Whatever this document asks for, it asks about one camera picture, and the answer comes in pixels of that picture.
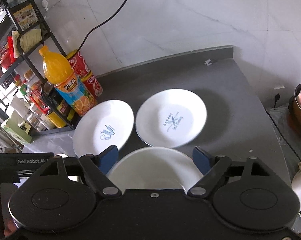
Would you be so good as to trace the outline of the plain white plate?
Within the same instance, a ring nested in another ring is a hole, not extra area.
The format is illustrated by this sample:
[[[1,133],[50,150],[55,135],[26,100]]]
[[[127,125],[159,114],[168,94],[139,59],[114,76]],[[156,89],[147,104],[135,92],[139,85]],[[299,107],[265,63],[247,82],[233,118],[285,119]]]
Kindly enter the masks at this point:
[[[164,147],[145,147],[126,155],[107,177],[122,192],[127,189],[183,189],[187,192],[202,177],[186,154]]]

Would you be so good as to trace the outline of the orange juice bottle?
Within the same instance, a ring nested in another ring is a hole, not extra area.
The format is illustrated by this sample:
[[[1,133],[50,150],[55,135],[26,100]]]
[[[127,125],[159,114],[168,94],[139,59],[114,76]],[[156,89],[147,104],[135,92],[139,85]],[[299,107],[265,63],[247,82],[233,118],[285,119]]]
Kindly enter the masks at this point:
[[[45,77],[78,115],[84,116],[97,105],[96,98],[62,54],[50,51],[46,45],[40,48],[39,54],[43,58]]]

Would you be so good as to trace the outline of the green tea box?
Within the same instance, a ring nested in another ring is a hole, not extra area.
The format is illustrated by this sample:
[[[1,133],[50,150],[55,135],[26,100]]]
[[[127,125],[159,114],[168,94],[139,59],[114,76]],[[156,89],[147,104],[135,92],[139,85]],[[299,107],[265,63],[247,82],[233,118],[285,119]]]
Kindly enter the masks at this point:
[[[1,128],[22,145],[32,141],[32,137],[29,135],[30,124],[16,111],[13,111],[11,116],[1,124]]]

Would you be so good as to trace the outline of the soy sauce bottle yellow label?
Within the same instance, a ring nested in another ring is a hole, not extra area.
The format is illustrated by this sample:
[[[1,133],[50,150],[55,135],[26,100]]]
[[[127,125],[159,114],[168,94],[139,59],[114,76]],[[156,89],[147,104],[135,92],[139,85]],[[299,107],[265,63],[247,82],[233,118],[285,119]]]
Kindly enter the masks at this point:
[[[77,114],[74,109],[63,99],[54,85],[45,79],[40,91],[49,110],[47,117],[57,128],[69,126],[74,128]]]

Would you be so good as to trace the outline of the red drink can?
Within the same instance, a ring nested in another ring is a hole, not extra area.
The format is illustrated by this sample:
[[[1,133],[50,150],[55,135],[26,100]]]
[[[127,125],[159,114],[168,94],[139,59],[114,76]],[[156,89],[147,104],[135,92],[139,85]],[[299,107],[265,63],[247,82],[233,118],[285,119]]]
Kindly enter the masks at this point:
[[[74,50],[70,52],[66,58],[69,61],[71,68],[75,71],[76,75],[84,83],[86,88],[95,98],[98,98],[103,93],[103,88],[88,67],[82,54]]]

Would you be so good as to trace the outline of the white plate Bakery print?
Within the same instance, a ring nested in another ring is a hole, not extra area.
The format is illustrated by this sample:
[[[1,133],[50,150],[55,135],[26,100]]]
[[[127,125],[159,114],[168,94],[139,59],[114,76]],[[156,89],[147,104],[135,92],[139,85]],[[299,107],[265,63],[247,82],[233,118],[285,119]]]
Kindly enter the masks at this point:
[[[193,141],[207,120],[203,100],[185,89],[167,89],[148,98],[138,109],[135,128],[154,147],[178,148]]]

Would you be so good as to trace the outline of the white plate Sweet print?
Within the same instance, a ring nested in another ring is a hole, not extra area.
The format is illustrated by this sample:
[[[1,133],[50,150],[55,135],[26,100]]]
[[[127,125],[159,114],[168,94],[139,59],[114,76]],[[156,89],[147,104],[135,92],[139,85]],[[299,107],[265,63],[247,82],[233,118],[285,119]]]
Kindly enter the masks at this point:
[[[111,145],[121,149],[134,126],[132,108],[121,100],[108,100],[93,107],[78,123],[72,137],[78,157],[98,155]]]

